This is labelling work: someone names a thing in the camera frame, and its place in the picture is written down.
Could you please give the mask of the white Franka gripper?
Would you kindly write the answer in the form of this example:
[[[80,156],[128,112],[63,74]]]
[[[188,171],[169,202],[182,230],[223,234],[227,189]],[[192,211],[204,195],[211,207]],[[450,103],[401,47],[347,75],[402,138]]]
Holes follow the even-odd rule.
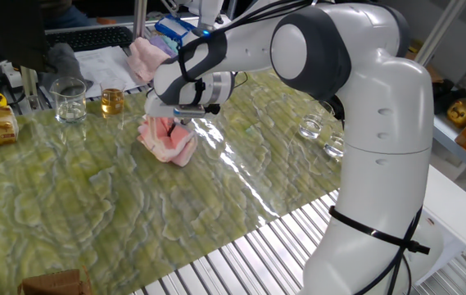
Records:
[[[150,92],[147,94],[147,100],[145,102],[145,113],[150,117],[168,117],[168,118],[179,118],[182,125],[188,125],[192,118],[204,118],[206,116],[215,116],[220,110],[220,104],[210,104],[207,106],[202,105],[166,105],[159,97],[154,93]],[[170,128],[167,131],[167,136],[171,137],[171,134],[176,127],[176,121],[173,120]]]

